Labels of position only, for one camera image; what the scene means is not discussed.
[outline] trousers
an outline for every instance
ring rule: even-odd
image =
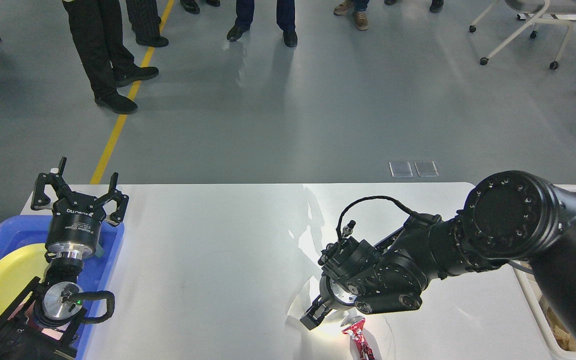
[[[248,30],[255,13],[255,0],[237,0],[235,25]],[[277,25],[284,32],[295,30],[295,0],[277,0]]]
[[[365,12],[368,9],[368,2],[370,0],[354,0],[354,11]]]
[[[119,0],[73,0],[62,4],[94,96],[114,94],[115,74],[126,75],[136,66],[135,57],[124,47]]]
[[[151,40],[161,36],[157,0],[126,0],[126,10],[137,39]]]

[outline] cable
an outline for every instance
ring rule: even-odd
[[[519,262],[510,260],[510,261],[508,261],[508,265],[512,266],[513,268],[517,269],[518,271],[522,271],[522,272],[525,272],[525,273],[530,274],[530,275],[535,275],[535,272],[533,271],[533,269],[527,268],[524,265],[519,264]]]
[[[426,224],[429,224],[429,225],[436,224],[436,221],[432,221],[430,219],[424,218],[418,212],[407,208],[406,205],[404,205],[401,201],[397,200],[396,198],[392,198],[390,196],[378,194],[376,196],[362,197],[359,200],[353,201],[352,203],[350,203],[350,205],[346,206],[345,209],[343,209],[343,211],[339,215],[339,221],[336,224],[336,237],[337,237],[337,239],[341,239],[341,223],[344,219],[344,215],[348,212],[348,210],[350,210],[350,208],[354,207],[355,205],[357,205],[361,202],[368,201],[368,200],[376,200],[376,199],[382,199],[382,200],[390,201],[390,202],[394,203],[394,205],[396,205],[403,212],[408,214],[409,216],[411,216],[415,219],[418,219],[419,221],[423,221]]]

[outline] chair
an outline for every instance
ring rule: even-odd
[[[494,57],[500,50],[502,50],[506,45],[510,43],[514,38],[516,38],[523,30],[528,27],[532,27],[532,32],[530,33],[530,38],[534,39],[537,37],[537,24],[553,24],[553,25],[566,25],[566,36],[564,36],[561,45],[559,46],[559,51],[554,61],[550,63],[550,68],[552,70],[557,69],[560,66],[560,59],[566,48],[572,30],[571,20],[562,20],[557,18],[557,15],[571,15],[576,14],[576,0],[504,0],[505,4],[514,9],[516,12],[525,15],[525,23],[519,27],[512,35],[508,36],[499,46],[497,46],[492,52],[490,52],[486,57],[482,57],[479,63],[483,66],[486,65],[489,60]],[[492,4],[487,7],[484,12],[482,12],[471,24],[470,32],[474,33],[477,30],[477,23],[486,16],[487,13],[499,2],[499,0],[494,0]]]

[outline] label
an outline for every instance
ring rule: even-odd
[[[92,226],[90,226],[87,223],[83,223],[83,222],[74,222],[72,225],[64,227],[64,229],[85,231],[88,234],[94,234],[95,233],[95,231],[92,230]]]

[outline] black robotic arm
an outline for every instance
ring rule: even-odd
[[[301,318],[309,330],[331,310],[417,310],[430,280],[493,271],[524,260],[576,337],[576,193],[530,173],[505,171],[480,182],[448,221],[418,214],[387,196],[366,199],[378,198],[395,202],[410,217],[372,246],[350,236],[354,221],[340,230],[341,217],[350,207],[344,210],[338,241],[318,260],[323,270],[320,296]]]

